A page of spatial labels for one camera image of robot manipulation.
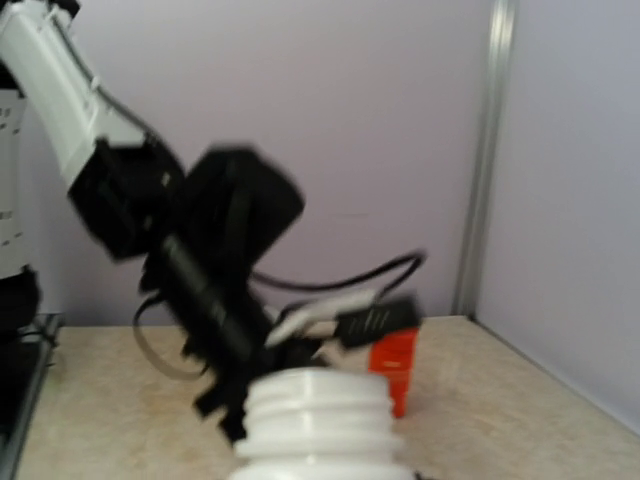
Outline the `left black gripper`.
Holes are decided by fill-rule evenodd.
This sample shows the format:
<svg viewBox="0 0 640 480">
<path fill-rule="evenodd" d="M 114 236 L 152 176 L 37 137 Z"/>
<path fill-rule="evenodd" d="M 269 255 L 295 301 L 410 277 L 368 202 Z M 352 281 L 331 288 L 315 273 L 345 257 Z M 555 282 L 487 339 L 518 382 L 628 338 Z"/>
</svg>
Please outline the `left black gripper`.
<svg viewBox="0 0 640 480">
<path fill-rule="evenodd" d="M 206 419 L 222 411 L 217 426 L 230 445 L 247 437 L 245 417 L 250 390 L 270 376 L 303 368 L 327 368 L 329 361 L 320 353 L 322 337 L 294 337 L 270 347 L 245 363 L 235 361 L 219 365 L 207 364 L 213 374 L 212 384 L 196 396 L 194 410 Z"/>
</svg>

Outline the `small white pill bottle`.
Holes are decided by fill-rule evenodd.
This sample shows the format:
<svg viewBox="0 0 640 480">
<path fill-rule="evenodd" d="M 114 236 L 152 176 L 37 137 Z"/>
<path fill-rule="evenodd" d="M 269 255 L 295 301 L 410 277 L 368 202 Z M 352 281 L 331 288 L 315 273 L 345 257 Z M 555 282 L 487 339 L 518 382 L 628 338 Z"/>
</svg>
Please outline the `small white pill bottle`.
<svg viewBox="0 0 640 480">
<path fill-rule="evenodd" d="M 385 377 L 303 368 L 253 386 L 232 479 L 414 479 Z"/>
</svg>

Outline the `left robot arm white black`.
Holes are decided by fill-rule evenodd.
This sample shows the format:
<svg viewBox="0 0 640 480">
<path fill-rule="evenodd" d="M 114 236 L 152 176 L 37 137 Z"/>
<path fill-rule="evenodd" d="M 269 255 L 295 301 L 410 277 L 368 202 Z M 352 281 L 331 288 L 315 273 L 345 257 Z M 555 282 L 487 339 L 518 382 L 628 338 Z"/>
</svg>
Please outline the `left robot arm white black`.
<svg viewBox="0 0 640 480">
<path fill-rule="evenodd" d="M 37 276 L 18 210 L 18 137 L 38 115 L 66 194 L 112 260 L 143 258 L 146 305 L 165 305 L 185 332 L 183 352 L 214 376 L 194 402 L 220 412 L 230 443 L 246 435 L 252 381 L 313 351 L 271 347 L 272 319 L 251 290 L 255 264 L 301 216 L 293 179 L 249 145 L 207 150 L 185 169 L 162 136 L 111 95 L 71 35 L 75 1 L 1 5 L 1 317 L 11 328 L 37 310 Z"/>
</svg>

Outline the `orange pill bottle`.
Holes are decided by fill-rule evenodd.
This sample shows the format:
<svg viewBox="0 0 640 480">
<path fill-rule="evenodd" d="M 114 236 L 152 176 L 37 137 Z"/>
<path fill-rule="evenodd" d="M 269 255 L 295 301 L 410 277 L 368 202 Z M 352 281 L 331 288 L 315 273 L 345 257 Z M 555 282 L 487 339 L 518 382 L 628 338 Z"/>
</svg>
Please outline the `orange pill bottle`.
<svg viewBox="0 0 640 480">
<path fill-rule="evenodd" d="M 406 414 L 418 335 L 417 328 L 387 335 L 369 353 L 368 370 L 388 380 L 395 418 Z"/>
</svg>

